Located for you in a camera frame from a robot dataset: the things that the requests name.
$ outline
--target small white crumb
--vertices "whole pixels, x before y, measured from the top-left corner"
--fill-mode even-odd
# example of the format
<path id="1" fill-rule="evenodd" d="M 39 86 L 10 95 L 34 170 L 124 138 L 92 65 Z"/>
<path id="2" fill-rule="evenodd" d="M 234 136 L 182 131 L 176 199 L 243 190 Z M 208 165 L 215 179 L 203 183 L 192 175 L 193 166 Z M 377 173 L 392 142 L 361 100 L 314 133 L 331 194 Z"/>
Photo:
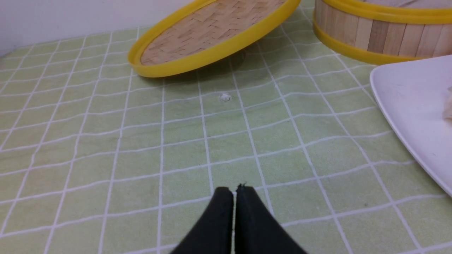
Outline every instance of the small white crumb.
<path id="1" fill-rule="evenodd" d="M 221 94 L 220 99 L 222 101 L 229 101 L 231 99 L 231 96 L 229 94 Z"/>

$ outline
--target table surface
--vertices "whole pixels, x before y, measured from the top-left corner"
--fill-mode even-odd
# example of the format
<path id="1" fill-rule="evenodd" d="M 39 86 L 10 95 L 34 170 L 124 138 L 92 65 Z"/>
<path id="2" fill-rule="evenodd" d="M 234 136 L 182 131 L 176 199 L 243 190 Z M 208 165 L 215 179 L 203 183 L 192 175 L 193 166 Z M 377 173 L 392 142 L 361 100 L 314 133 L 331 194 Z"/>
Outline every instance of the table surface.
<path id="1" fill-rule="evenodd" d="M 311 254 L 452 253 L 451 199 L 376 106 L 374 66 L 317 40 L 313 7 L 165 79 L 127 63 L 148 28 L 2 58 L 0 249 L 169 253 L 215 187 L 246 182 Z"/>

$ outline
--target yellow plastic rim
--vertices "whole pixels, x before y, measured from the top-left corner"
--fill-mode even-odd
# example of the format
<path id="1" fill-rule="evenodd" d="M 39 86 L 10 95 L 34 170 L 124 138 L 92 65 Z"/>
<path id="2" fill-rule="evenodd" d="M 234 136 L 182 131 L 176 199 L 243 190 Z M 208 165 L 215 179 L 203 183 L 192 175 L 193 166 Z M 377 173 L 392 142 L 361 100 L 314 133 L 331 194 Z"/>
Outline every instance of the yellow plastic rim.
<path id="1" fill-rule="evenodd" d="M 374 53 L 370 51 L 366 51 L 360 48 L 352 47 L 350 45 L 347 45 L 343 42 L 340 42 L 324 31 L 318 26 L 317 22 L 314 19 L 314 33 L 317 36 L 317 38 L 325 44 L 327 47 L 331 48 L 332 50 L 336 51 L 337 53 L 340 53 L 344 56 L 348 56 L 350 58 L 356 59 L 358 61 L 375 64 L 375 65 L 383 65 L 383 64 L 389 64 L 389 63 L 398 63 L 398 62 L 405 62 L 405 61 L 413 61 L 413 60 L 420 60 L 423 58 L 419 57 L 404 57 L 404 56 L 391 56 L 391 55 L 385 55 L 385 54 L 379 54 Z"/>
<path id="2" fill-rule="evenodd" d="M 343 12 L 367 19 L 405 24 L 452 24 L 452 8 L 413 9 L 375 5 L 358 0 L 323 0 Z"/>
<path id="3" fill-rule="evenodd" d="M 195 0 L 166 17 L 147 31 L 135 42 L 128 54 L 129 63 L 134 71 L 144 77 L 166 77 L 192 71 L 214 63 L 245 48 L 271 32 L 295 11 L 301 0 L 287 0 L 287 2 L 259 23 L 209 49 L 163 64 L 150 66 L 141 64 L 141 55 L 157 36 L 181 19 L 215 1 Z"/>

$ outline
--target white ceramic dish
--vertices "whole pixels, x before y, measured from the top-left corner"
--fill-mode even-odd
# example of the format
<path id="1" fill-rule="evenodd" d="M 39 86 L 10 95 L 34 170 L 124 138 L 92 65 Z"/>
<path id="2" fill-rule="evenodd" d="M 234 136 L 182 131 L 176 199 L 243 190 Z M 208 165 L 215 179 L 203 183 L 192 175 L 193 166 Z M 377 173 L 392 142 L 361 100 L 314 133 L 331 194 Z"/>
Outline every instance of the white ceramic dish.
<path id="1" fill-rule="evenodd" d="M 452 56 L 379 66 L 370 82 L 397 136 L 452 196 L 452 121 L 442 118 L 452 86 Z"/>

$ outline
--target white wall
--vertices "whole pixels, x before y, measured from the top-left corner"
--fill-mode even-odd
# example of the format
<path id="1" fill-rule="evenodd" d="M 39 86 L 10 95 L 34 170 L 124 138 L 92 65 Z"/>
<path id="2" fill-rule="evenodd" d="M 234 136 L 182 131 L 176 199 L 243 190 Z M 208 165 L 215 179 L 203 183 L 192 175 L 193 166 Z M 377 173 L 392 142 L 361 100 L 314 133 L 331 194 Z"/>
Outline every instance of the white wall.
<path id="1" fill-rule="evenodd" d="M 0 0 L 0 55 L 13 48 L 149 26 L 191 0 Z"/>

